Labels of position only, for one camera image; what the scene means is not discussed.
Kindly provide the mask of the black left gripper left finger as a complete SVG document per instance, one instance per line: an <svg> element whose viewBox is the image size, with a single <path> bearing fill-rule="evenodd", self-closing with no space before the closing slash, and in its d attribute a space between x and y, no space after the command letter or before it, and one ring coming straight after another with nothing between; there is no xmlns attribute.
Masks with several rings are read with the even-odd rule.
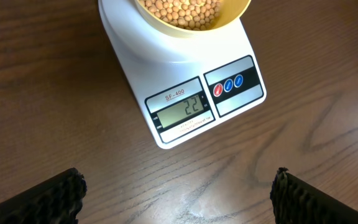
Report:
<svg viewBox="0 0 358 224"><path fill-rule="evenodd" d="M70 168L0 203L0 224L77 224L87 186Z"/></svg>

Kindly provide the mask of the yellow bowl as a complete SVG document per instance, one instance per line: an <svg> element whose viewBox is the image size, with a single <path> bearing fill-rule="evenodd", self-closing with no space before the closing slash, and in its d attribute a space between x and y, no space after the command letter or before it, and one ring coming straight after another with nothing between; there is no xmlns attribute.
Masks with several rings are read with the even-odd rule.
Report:
<svg viewBox="0 0 358 224"><path fill-rule="evenodd" d="M223 27L228 24L234 22L236 19L240 18L241 15L246 11L250 4L250 0L220 0L223 2L221 6L221 10L219 13L219 17L215 18L214 22L211 24L211 27L207 30L186 30L179 29L177 27L171 26L170 24L166 24L156 17L154 17L151 13L149 13L146 9L141 8L140 4L135 0L135 5L138 8L141 16L155 29L158 31L167 34L172 37L186 38L193 37L201 34L209 34L216 30L221 30Z"/></svg>

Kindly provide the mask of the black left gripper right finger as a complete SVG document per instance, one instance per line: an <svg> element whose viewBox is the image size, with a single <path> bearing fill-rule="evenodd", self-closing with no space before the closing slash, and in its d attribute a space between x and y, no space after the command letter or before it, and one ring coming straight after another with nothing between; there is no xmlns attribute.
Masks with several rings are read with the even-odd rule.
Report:
<svg viewBox="0 0 358 224"><path fill-rule="evenodd" d="M358 211L278 169L270 192L275 223L358 224Z"/></svg>

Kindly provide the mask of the soybeans in bowl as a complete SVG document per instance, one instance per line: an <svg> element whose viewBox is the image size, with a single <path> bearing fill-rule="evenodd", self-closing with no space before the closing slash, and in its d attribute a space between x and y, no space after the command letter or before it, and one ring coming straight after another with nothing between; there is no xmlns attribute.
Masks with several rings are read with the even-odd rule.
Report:
<svg viewBox="0 0 358 224"><path fill-rule="evenodd" d="M137 0L160 21L179 29L207 30L219 17L220 0Z"/></svg>

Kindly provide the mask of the white kitchen scale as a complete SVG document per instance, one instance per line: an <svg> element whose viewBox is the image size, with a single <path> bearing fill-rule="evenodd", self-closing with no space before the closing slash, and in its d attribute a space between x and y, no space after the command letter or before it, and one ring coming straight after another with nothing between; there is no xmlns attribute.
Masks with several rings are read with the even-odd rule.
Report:
<svg viewBox="0 0 358 224"><path fill-rule="evenodd" d="M135 1L100 1L104 29L145 121L171 149L261 103L267 96L240 19L179 38L153 28Z"/></svg>

